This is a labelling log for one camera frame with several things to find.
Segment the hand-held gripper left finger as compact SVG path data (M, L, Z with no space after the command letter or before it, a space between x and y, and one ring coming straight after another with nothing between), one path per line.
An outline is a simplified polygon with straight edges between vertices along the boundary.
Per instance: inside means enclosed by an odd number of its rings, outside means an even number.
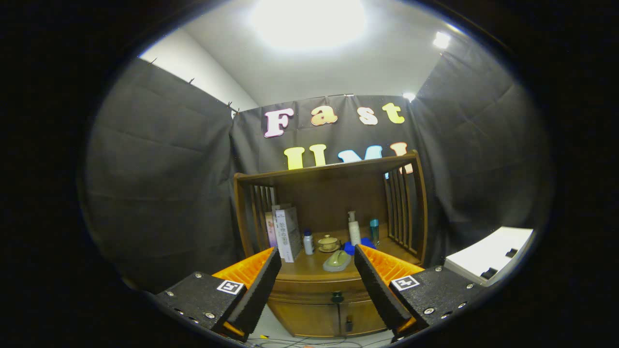
M247 341L280 269L279 250L270 247L213 275L195 271L157 293L155 305L199 334Z

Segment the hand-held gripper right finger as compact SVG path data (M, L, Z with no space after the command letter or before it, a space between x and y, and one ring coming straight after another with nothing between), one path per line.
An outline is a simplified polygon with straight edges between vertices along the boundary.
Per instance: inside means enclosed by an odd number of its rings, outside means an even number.
M423 269L364 245L354 247L354 265L393 342L458 316L484 293L446 267Z

